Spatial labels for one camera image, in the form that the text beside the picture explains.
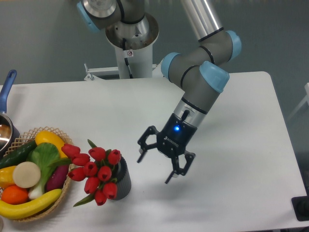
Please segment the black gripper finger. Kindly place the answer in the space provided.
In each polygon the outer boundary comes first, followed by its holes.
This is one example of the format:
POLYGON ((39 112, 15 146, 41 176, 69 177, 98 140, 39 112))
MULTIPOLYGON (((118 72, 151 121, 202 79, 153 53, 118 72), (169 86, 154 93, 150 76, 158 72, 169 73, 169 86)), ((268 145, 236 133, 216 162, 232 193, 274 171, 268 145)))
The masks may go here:
POLYGON ((145 132, 142 134, 142 136, 139 138, 138 145, 140 146, 140 149, 139 149, 140 156, 137 160, 137 163, 140 163, 143 160, 143 158, 146 155, 148 150, 157 148, 157 142, 156 141, 153 142, 153 143, 148 143, 147 139, 149 138, 149 136, 151 136, 151 135, 156 136, 158 133, 159 133, 159 131, 156 129, 155 126, 149 126, 145 130, 145 132))
POLYGON ((195 155, 195 153, 191 153, 191 152, 188 152, 188 151, 185 151, 183 153, 183 155, 185 157, 186 163, 185 163, 184 167, 181 168, 180 165, 179 165, 179 155, 177 155, 175 152, 172 151, 170 159, 171 159, 173 170, 171 171, 170 175, 166 179, 165 184, 168 184, 169 181, 172 178, 177 178, 180 175, 185 176, 187 174, 187 172, 188 172, 193 160, 195 159, 196 155, 195 155))

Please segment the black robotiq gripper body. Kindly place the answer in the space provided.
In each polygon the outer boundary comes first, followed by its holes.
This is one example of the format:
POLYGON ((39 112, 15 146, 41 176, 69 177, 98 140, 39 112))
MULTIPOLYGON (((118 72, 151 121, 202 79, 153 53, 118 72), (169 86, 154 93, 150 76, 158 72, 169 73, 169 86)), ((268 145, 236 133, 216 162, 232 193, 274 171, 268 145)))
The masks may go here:
POLYGON ((173 113, 162 131, 156 135, 157 149, 169 158, 182 155, 196 131, 197 127, 186 123, 173 113))

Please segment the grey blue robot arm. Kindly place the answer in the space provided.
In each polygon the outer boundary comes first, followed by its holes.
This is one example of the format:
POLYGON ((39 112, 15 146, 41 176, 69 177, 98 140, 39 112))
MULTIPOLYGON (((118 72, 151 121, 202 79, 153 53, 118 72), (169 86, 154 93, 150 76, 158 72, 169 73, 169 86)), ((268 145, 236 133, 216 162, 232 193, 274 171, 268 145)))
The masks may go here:
MULTIPOLYGON (((239 36, 222 26, 208 0, 183 0, 182 6, 199 42, 188 55, 170 53, 161 61, 164 77, 184 92, 161 131, 150 126, 138 140, 144 156, 156 148, 170 158, 171 177, 186 175, 195 155, 186 146, 223 92, 229 74, 220 68, 241 52, 239 36)), ((81 0, 77 9, 92 31, 105 30, 114 47, 121 79, 151 77, 153 44, 159 28, 142 0, 81 0)))

